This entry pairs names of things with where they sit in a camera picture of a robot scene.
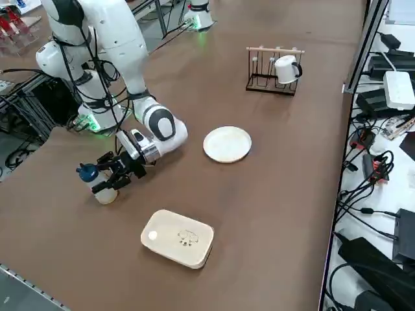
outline green light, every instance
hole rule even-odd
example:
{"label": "green light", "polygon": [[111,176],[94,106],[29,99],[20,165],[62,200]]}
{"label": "green light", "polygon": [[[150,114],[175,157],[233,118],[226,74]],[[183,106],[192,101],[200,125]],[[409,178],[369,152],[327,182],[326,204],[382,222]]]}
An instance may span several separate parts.
{"label": "green light", "polygon": [[97,132],[101,129],[96,118],[93,115],[88,115],[86,118],[87,120],[89,120],[89,123],[91,124],[89,127],[91,131]]}
{"label": "green light", "polygon": [[194,17],[194,20],[193,20],[194,22],[195,22],[195,29],[200,29],[200,28],[202,28],[202,23],[200,22],[200,17],[199,17],[199,15],[196,15],[195,17]]}
{"label": "green light", "polygon": [[205,32],[199,32],[199,46],[204,47],[206,45],[206,33]]}

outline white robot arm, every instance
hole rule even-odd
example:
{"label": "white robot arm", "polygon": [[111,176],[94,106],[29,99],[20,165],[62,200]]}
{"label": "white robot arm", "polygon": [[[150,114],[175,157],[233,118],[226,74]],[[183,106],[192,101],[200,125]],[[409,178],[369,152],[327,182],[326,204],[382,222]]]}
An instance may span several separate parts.
{"label": "white robot arm", "polygon": [[112,124],[118,124],[122,119],[119,114],[121,108],[114,115],[108,109],[113,104],[106,96],[108,90],[98,74],[81,68],[90,59],[88,52],[95,44],[88,28],[88,25],[93,26],[99,45],[126,84],[136,119],[153,134],[153,137],[145,137],[138,130],[117,133],[130,157],[144,158],[146,163],[152,163],[182,145],[187,139],[185,124],[158,103],[146,88],[142,65],[148,52],[141,30],[125,0],[41,1],[60,44],[49,42],[38,51],[36,59],[40,68],[50,75],[75,81],[89,108],[94,104],[93,98],[102,98],[104,105],[92,109],[94,117],[105,115],[108,119],[111,113]]}

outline red object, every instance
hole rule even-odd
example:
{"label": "red object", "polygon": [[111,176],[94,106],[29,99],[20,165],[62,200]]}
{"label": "red object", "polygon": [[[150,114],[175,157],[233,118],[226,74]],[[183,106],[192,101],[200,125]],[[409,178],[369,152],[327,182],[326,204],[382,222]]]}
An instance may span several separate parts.
{"label": "red object", "polygon": [[14,31],[7,20],[5,20],[3,17],[0,17],[0,27],[5,30],[8,36],[13,36]]}
{"label": "red object", "polygon": [[16,28],[23,34],[29,33],[28,26],[21,20],[19,16],[17,16],[8,6],[6,7],[6,11],[10,18],[10,22],[13,23]]}

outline cup rack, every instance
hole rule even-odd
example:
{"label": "cup rack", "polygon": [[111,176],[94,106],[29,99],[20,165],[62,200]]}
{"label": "cup rack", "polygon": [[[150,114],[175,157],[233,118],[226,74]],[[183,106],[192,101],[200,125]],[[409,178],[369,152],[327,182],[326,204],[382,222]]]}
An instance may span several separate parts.
{"label": "cup rack", "polygon": [[275,69],[275,62],[283,55],[294,55],[297,63],[301,63],[301,56],[305,51],[293,47],[291,50],[267,49],[260,47],[247,47],[248,51],[248,83],[247,91],[284,94],[294,96],[298,80],[289,84],[280,84]]}

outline blue bottle cap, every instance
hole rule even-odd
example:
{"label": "blue bottle cap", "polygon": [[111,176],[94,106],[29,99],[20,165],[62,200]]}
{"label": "blue bottle cap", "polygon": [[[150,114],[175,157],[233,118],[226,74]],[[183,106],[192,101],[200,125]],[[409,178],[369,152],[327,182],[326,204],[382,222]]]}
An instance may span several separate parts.
{"label": "blue bottle cap", "polygon": [[97,178],[99,171],[96,165],[94,164],[80,164],[80,167],[77,168],[77,172],[79,173],[79,177],[89,183]]}

